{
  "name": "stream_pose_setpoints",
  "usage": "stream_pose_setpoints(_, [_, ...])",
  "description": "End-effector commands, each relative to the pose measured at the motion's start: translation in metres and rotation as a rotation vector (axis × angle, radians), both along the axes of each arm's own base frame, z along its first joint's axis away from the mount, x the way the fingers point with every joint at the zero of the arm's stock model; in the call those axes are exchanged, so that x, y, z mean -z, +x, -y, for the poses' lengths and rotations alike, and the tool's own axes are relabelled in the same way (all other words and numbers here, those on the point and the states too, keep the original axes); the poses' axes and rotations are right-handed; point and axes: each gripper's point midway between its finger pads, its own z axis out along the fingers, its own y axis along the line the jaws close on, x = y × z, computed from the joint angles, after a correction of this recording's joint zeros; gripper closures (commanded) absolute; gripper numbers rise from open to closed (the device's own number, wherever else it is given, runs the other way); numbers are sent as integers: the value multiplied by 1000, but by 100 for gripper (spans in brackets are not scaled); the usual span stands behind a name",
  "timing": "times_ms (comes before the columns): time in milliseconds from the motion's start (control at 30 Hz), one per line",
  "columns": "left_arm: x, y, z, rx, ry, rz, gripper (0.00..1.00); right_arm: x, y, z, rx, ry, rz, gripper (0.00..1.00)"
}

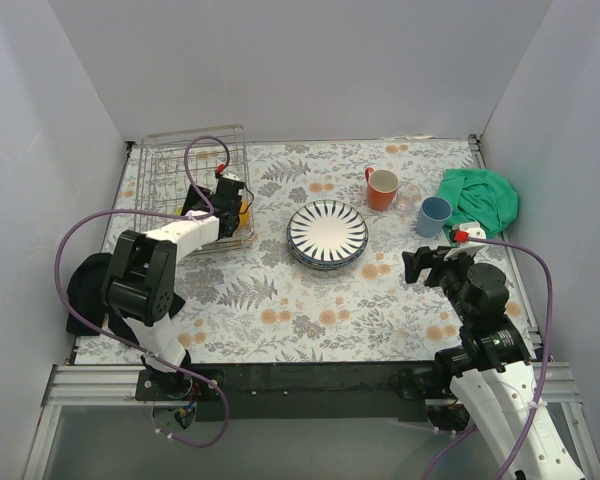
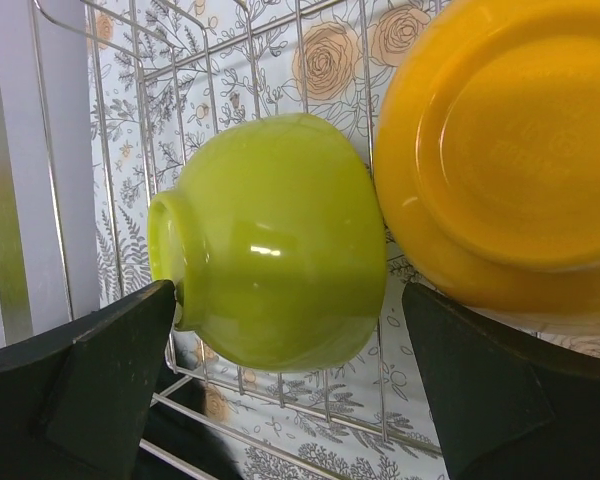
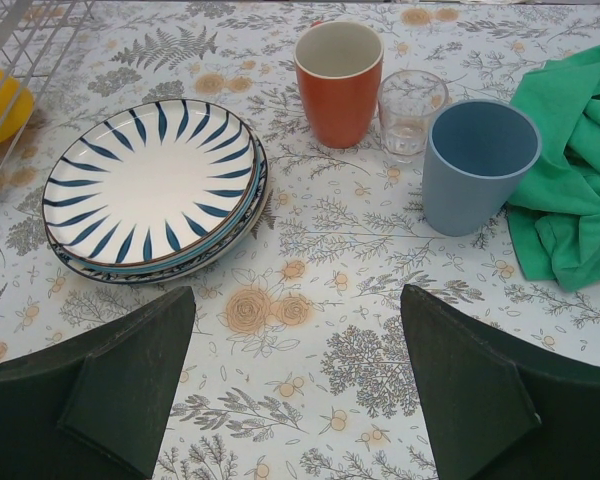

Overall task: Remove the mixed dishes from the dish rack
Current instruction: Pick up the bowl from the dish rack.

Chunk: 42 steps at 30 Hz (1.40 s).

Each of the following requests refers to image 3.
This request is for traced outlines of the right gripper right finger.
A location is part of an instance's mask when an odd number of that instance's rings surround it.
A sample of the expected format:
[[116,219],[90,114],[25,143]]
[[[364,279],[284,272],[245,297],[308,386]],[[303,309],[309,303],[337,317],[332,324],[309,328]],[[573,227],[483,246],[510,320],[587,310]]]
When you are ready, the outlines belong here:
[[600,367],[545,351],[425,290],[405,340],[442,479],[600,479]]

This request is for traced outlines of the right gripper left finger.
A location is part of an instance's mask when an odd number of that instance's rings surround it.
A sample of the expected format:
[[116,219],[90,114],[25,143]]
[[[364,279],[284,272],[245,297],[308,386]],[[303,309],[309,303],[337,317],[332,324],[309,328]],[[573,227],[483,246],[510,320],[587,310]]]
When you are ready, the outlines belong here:
[[149,479],[191,339],[178,287],[0,364],[0,479]]

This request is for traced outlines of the white black striped plate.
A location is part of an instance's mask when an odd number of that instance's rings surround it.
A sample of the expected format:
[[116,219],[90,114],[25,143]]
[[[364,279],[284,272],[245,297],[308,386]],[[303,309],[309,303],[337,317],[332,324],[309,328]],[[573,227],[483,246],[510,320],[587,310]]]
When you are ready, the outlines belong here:
[[46,182],[51,242],[99,268],[170,263],[233,227],[259,166],[246,124],[218,105],[164,100],[120,112],[78,138]]

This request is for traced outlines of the light blue cup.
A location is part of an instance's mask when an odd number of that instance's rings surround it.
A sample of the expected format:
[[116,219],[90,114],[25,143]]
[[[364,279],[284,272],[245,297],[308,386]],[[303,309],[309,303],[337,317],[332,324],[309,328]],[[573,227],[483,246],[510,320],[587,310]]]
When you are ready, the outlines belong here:
[[424,158],[427,222],[447,236],[472,233],[505,204],[541,150],[535,123],[511,105],[477,99],[444,108]]

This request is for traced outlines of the white teal rimmed plate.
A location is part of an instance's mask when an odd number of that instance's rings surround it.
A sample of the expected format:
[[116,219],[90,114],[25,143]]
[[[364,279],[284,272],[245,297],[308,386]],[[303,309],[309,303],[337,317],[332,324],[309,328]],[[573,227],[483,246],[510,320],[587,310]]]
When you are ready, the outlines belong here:
[[199,270],[214,261],[223,254],[234,248],[259,220],[265,205],[266,191],[268,187],[268,162],[264,146],[257,136],[254,136],[256,147],[256,160],[258,161],[258,183],[252,188],[249,203],[241,207],[239,216],[233,219],[230,229],[218,237],[210,246],[201,252],[182,254],[176,257],[173,264],[158,266],[134,267],[131,269],[119,269],[104,267],[88,261],[75,259],[64,253],[59,246],[54,247],[55,255],[81,275],[105,283],[120,284],[143,284],[155,283],[168,279],[174,279]]

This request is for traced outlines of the yellow orange bowl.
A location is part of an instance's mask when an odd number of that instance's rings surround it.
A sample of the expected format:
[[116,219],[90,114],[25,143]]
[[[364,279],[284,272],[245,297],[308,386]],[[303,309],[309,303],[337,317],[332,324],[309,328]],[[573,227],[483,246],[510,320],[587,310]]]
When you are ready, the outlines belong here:
[[[0,70],[0,81],[3,77],[4,72]],[[20,82],[10,76],[3,83],[0,88],[0,119],[20,86]],[[0,143],[14,135],[25,124],[33,108],[34,97],[31,91],[24,87],[0,126]]]

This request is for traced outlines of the clear plastic glass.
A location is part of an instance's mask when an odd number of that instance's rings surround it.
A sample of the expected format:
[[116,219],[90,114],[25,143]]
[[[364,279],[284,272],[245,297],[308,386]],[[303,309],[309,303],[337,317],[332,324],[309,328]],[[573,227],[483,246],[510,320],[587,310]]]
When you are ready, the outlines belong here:
[[377,96],[383,149],[410,163],[425,150],[429,123],[448,97],[445,82],[430,72],[402,70],[385,78]]

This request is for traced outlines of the orange mug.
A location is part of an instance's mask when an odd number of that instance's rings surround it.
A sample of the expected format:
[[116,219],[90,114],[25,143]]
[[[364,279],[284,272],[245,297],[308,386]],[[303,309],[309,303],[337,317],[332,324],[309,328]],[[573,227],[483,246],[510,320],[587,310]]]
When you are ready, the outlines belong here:
[[379,34],[360,23],[319,23],[298,39],[299,93],[320,143],[346,149],[365,137],[376,109],[383,57]]

